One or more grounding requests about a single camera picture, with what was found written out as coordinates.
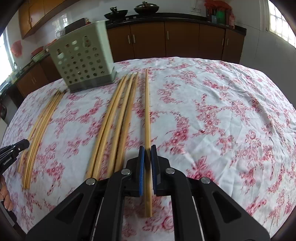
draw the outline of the human hand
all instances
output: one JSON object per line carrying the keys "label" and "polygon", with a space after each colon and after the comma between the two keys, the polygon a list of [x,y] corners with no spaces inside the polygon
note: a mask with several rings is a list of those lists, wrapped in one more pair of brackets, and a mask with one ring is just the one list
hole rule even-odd
{"label": "human hand", "polygon": [[4,207],[8,211],[11,211],[13,209],[13,203],[10,199],[9,191],[7,190],[5,178],[3,175],[0,176],[0,182],[2,184],[2,187],[0,189],[0,201],[4,200]]}

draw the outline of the finger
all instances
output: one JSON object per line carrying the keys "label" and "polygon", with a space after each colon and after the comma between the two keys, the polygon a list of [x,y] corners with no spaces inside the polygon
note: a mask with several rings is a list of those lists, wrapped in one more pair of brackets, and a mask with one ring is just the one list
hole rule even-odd
{"label": "finger", "polygon": [[9,207],[10,203],[11,203],[11,200],[10,200],[10,195],[9,195],[9,192],[8,192],[8,194],[4,198],[4,207],[5,207],[5,209],[7,209]]}
{"label": "finger", "polygon": [[9,207],[8,207],[8,211],[11,211],[13,209],[13,203],[12,202],[10,202],[10,204],[9,204]]}

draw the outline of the floral tablecloth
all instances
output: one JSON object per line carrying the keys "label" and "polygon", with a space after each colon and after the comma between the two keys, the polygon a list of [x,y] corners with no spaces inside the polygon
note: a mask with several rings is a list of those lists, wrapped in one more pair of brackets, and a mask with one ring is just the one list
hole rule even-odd
{"label": "floral tablecloth", "polygon": [[[14,213],[23,230],[32,228],[84,181],[118,80],[137,71],[126,160],[138,155],[144,144],[148,68],[151,142],[158,154],[188,177],[211,178],[274,235],[296,205],[296,115],[278,87],[260,71],[222,61],[152,58],[116,63],[115,68],[116,84],[64,95],[39,146],[30,190],[22,188],[18,161],[6,171]],[[31,93],[10,123],[2,146],[27,138],[51,96],[65,88],[61,79]],[[173,240],[170,197],[153,197],[152,218],[143,218],[143,208],[140,198],[126,198],[122,239]]]}

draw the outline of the dish rack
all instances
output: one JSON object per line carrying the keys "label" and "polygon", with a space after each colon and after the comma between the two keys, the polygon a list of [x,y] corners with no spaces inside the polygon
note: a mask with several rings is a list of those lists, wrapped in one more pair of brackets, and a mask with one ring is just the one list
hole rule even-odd
{"label": "dish rack", "polygon": [[105,21],[76,29],[48,49],[71,92],[114,82],[116,71]]}

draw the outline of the window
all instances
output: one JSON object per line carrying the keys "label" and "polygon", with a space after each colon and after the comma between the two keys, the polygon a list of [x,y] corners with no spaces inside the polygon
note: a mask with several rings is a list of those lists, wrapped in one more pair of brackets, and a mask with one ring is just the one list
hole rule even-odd
{"label": "window", "polygon": [[0,58],[0,84],[2,84],[12,72],[4,45],[4,33],[0,36]]}
{"label": "window", "polygon": [[270,24],[269,30],[296,47],[295,34],[277,7],[268,0]]}

